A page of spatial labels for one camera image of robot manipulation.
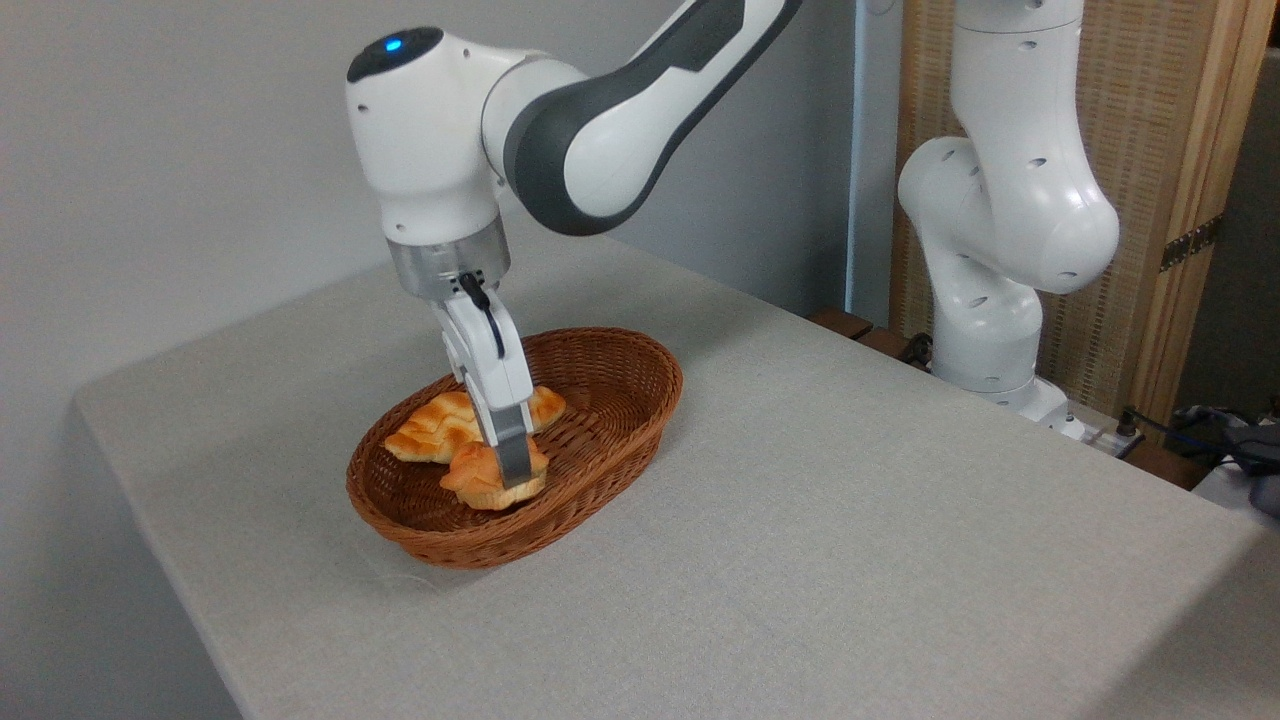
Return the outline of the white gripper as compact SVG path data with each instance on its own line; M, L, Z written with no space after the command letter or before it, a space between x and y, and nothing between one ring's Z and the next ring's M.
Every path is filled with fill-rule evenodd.
M516 325L497 292L480 292L489 305L477 306L468 295L433 300L442 324L454 378L466 386L476 406L485 441L495 451L504 489L532 479L529 450L529 400L532 380Z

